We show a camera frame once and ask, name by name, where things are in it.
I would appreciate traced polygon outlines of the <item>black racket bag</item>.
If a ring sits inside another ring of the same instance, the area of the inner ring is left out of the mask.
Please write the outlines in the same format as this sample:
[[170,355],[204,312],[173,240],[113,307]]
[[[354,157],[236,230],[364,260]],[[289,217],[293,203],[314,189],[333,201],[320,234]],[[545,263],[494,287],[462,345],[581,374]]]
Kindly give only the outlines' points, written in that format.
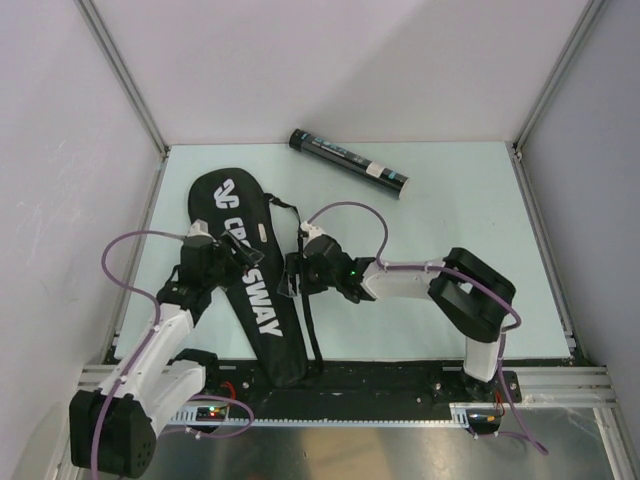
[[226,296],[270,383],[288,387],[318,378],[323,359],[318,347],[314,348],[316,359],[308,358],[294,300],[279,288],[285,259],[272,222],[273,206],[300,217],[296,206],[264,192],[258,181],[240,168],[200,176],[187,199],[192,221],[204,220],[214,236],[228,233],[263,254],[256,266],[228,288]]

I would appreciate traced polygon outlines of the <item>black shuttlecock tube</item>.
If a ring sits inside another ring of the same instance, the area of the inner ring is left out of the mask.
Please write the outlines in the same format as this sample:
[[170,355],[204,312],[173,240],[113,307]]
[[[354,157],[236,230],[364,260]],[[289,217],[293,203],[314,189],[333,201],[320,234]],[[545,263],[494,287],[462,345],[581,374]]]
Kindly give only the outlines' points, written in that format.
[[399,199],[409,178],[395,169],[354,153],[311,132],[295,129],[289,137],[289,147],[305,155],[337,166]]

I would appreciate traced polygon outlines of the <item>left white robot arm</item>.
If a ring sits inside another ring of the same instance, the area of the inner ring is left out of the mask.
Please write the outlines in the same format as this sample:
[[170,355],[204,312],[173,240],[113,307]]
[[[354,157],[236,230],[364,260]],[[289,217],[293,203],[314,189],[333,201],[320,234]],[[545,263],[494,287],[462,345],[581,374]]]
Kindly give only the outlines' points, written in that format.
[[193,397],[209,399],[221,389],[212,355],[198,361],[176,349],[213,292],[238,283],[264,255],[228,231],[214,237],[199,223],[177,239],[179,262],[148,297],[153,313],[135,347],[98,386],[77,391],[70,401],[71,461],[94,479],[103,473],[141,477],[171,417]]

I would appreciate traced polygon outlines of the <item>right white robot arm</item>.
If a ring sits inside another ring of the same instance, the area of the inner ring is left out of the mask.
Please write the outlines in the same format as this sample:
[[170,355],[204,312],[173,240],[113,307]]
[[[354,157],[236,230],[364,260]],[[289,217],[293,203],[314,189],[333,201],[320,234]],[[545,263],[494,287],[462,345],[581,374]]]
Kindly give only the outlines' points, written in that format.
[[470,251],[456,247],[422,263],[350,257],[339,243],[320,235],[285,256],[278,290],[287,297],[334,289],[358,304],[386,298],[434,302],[465,337],[462,388],[476,401],[498,388],[504,319],[514,317],[516,288]]

